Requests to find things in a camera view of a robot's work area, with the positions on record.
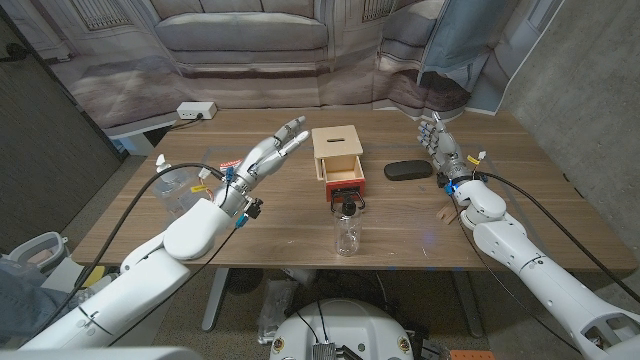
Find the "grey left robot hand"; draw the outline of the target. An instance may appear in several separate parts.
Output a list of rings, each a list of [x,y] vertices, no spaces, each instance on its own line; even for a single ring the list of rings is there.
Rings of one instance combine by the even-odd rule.
[[[231,180],[216,189],[214,203],[229,216],[244,208],[249,193],[277,172],[289,155],[309,138],[310,132],[302,130],[305,122],[305,116],[297,117],[258,143],[233,171]]]

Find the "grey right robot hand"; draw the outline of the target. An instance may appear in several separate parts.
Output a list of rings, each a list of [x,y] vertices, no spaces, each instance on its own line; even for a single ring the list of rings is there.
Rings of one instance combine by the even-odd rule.
[[[471,176],[460,146],[446,129],[438,112],[434,111],[429,121],[420,123],[417,139],[431,156],[434,168],[449,180]]]

